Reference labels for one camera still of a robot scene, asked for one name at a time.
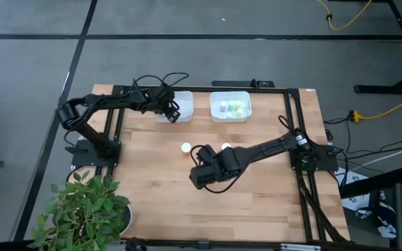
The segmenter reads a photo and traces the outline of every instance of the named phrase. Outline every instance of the green leaves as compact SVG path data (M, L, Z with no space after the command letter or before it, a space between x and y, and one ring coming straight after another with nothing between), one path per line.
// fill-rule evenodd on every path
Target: green leaves
M83 174L83 176L82 176L82 181L84 180L84 178L86 178L86 177L88 176L88 174L89 174L89 171L86 171L86 172Z
M100 219L109 220L116 215L117 215L116 212L110 211L110 212L106 212L106 213L98 213L97 217L99 217Z
M130 201L127 198L120 195L114 196L114 198L112 198L112 201L118 206L127 206L128 204L130 204Z
M92 216L92 204L91 200L88 198L83 199L83 211L86 219L89 219Z
M76 181L81 181L82 180L82 177L77 172L74 172L73 177L74 177L74 179Z
M58 193L59 192L59 187L57 187L57 185L55 185L55 184L50 184L50 190L53 193Z
M104 176L104 177L103 177L103 185L104 185L106 188L110 188L111 182L112 182L111 176L107 175L107 176Z
M36 224L39 226L39 227L44 227L45 226L45 224L46 224L46 217L44 216L44 215L37 215L36 216Z
M109 211L112 210L112 206L114 206L114 204L113 204L112 201L109 200L109 199L106 199L106 200L103 202L103 208L104 208L107 212L109 212Z
M59 220L61 219L61 216L63 216L63 208L60 207L57 212L54 213L54 216L52 217L52 223L57 226Z
M88 234L89 238L93 238L95 233L94 233L94 228L92 227L92 224L87 223L85 228L86 228L86 231L87 231L87 234Z
M38 233L37 229L33 228L33 229L31 229L31 236L32 236L32 238L36 239L40 236L40 234Z
M70 230L70 223L65 223L61 225L59 229L62 231Z
M67 222L71 222L72 220L69 218L69 215L67 213L63 213L63 220Z
M110 226L108 225L102 225L98 228L99 232L102 234L111 234L112 233L112 229Z
M64 238L58 238L55 240L55 245L59 250L62 250L66 247L66 239Z
M90 183L93 183L96 187L97 192L102 192L103 191L103 184L100 176L94 176L91 180Z
M112 236L106 236L106 240L105 240L106 243L111 243L113 241L116 241L116 238L114 238Z
M45 203L46 214L36 216L37 228L31 230L34 242L29 245L39 250L106 250L106 243L119 240L123 230L123 212L129 201L116 196L119 182L110 176L73 174L75 183L64 183L64 188L50 185L54 196ZM50 215L53 225L48 228Z
M98 211L102 207L104 201L105 201L105 198L103 198L103 197L98 198L96 200L96 203L94 203L92 210L94 210L94 212Z
M68 251L72 251L73 249L73 234L74 232L72 231L68 234L68 237L66 238L66 250Z
M59 193L61 194L68 194L77 191L77 186L73 183L66 183L66 188Z

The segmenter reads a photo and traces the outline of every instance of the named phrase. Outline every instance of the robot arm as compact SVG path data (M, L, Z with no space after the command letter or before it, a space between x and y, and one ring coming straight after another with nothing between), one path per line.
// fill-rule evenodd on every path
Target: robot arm
M286 151L301 151L313 155L313 149L306 141L304 134L296 130L268 142L249 148L227 147L219 153L215 153L210 145L200 146L197 159L199 165L193 167L190 172L190 180L197 189L206 185L228 181L237 178L252 163Z
M166 83L153 89L133 90L123 95L94 95L74 98L57 109L57 115L64 129L74 131L79 125L86 123L94 112L101 109L128 108L133 111L154 112L164 114L174 123L179 118L179 106L173 101L174 91ZM76 107L88 107L82 115Z
M174 123L181 114L178 112L178 104L173 99L172 87L164 82L156 88L130 89L122 95L89 94L83 98L71 99L58 107L57 116L65 130L77 131L87 139L89 144L80 142L84 146L67 146L66 150L74 155L88 154L82 159L90 158L88 156L94 152L97 159L112 159L113 163L117 163L119 149L116 142L110 141L105 133L95 131L87 123L91 115L101 109L128 108L142 113L164 114L170 122ZM81 115L77 110L78 105L87 107Z

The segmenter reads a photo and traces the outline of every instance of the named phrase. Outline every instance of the wooden table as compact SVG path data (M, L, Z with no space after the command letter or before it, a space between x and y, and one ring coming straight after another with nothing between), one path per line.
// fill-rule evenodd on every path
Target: wooden table
M93 93L111 94L112 85L95 85ZM317 94L300 89L301 105L310 138L326 144ZM188 178L194 166L181 154L181 144L222 143L252 146L287 133L277 119L286 115L283 95L251 93L252 117L245 123L213 123L209 93L194 92L194 116L188 123L157 123L155 114L126 109L120 140L122 151L113 179L121 181L117 194L131 201L134 222L124 238L253 242L304 242L305 234L295 173L288 153L253 163L221 195L197 190ZM291 100L295 125L295 104ZM103 131L107 111L96 112L89 124ZM114 112L111 138L117 111ZM93 167L78 170L84 173ZM327 172L315 175L320 205L339 233L349 239L336 181ZM220 190L226 183L210 185ZM311 209L313 236L318 238Z

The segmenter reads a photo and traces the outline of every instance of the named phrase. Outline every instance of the white bin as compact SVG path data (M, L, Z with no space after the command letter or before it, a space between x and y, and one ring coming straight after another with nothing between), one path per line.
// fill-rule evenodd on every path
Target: white bin
M222 112L220 110L221 102L226 102L226 110ZM243 115L237 118L237 111L233 110L232 118L227 118L228 103L230 101L241 101L243 109ZM210 93L210 113L212 121L215 123L234 123L245 122L252 114L251 109L251 97L247 91L215 91Z
M189 122L193 118L193 93L191 91L175 91L174 101L179 105L181 116L176 123ZM159 123L170 123L164 114L156 115Z

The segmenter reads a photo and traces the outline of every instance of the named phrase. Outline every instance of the gray floor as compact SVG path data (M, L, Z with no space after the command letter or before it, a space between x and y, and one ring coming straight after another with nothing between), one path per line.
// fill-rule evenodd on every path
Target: gray floor
M89 4L90 0L0 0L0 33L80 33ZM335 26L364 6L328 5ZM397 5L402 14L402 1ZM89 33L336 32L330 31L325 10L314 0L100 0ZM389 6L374 3L342 33L400 34L401 30ZM6 161L0 169L0 241L11 238L76 42L0 40L0 158ZM190 73L184 82L187 85L257 78L273 80L280 87L314 88L324 119L345 116L350 109L370 116L402 102L402 96L357 95L352 90L354 84L389 85L402 79L402 43L281 40L89 40L70 98L91 92L94 84L130 84L133 77L172 71ZM347 145L344 124L327 128L336 146ZM402 139L402 110L374 121L351 123L350 129L350 150L378 149ZM64 150L63 133L60 129L57 134L34 215L43 210L50 184L61 184L69 172L71 156ZM402 155L371 166L384 172L398 167L402 167ZM386 244L367 233L361 227L350 227L358 243Z

